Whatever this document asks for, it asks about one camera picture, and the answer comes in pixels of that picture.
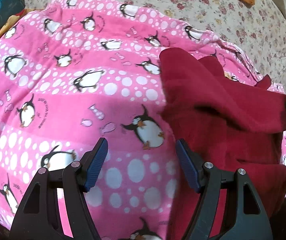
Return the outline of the dark red garment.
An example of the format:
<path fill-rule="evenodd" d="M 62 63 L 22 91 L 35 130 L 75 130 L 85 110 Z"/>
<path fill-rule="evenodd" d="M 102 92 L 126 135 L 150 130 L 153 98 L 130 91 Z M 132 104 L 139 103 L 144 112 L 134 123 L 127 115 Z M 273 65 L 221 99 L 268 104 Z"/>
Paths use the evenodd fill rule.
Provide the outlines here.
<path fill-rule="evenodd" d="M 286 131 L 286 95 L 269 91 L 264 77 L 255 86 L 228 79 L 214 56 L 196 59 L 180 48 L 160 54 L 166 98 L 162 118 L 176 139 L 216 167 L 246 170 L 268 217 L 286 194 L 280 163 Z"/>

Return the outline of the floral beige bedsheet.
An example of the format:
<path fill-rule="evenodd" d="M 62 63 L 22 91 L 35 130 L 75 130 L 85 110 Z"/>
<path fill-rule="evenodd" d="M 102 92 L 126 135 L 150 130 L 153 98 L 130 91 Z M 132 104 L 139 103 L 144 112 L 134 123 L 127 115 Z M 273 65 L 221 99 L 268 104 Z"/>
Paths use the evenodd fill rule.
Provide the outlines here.
<path fill-rule="evenodd" d="M 28 8 L 42 9 L 51 0 L 25 0 Z M 157 9 L 197 29 L 211 30 L 243 49 L 261 74 L 286 89 L 286 19 L 272 0 L 254 6 L 239 0 L 117 0 Z"/>

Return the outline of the pink penguin blanket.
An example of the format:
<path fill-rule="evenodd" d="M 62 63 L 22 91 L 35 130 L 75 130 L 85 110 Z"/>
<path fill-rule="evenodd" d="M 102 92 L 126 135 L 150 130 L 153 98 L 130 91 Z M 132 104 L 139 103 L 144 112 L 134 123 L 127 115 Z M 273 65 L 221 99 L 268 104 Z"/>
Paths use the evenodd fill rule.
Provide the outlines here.
<path fill-rule="evenodd" d="M 0 38 L 0 237 L 38 169 L 66 168 L 100 138 L 108 153 L 84 195 L 100 238 L 183 237 L 193 191 L 161 116 L 170 48 L 214 56 L 245 85 L 268 76 L 212 31 L 115 0 L 52 0 Z"/>

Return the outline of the red orange fabric at bedside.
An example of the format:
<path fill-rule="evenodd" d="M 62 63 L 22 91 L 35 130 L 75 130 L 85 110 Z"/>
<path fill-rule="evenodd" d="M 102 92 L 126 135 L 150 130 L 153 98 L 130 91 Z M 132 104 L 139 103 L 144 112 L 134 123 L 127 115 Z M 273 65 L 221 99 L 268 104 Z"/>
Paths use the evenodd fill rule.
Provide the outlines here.
<path fill-rule="evenodd" d="M 28 14 L 29 12 L 34 11 L 34 9 L 23 9 L 23 11 L 19 12 L 18 14 L 12 15 L 8 18 L 7 22 L 5 23 L 5 25 L 2 26 L 2 28 L 0 29 L 0 38 L 5 34 L 5 32 L 7 32 L 11 27 L 13 27 L 15 24 L 17 24 L 17 22 L 19 21 L 19 19 L 21 19 L 23 16 L 25 16 L 26 14 Z"/>

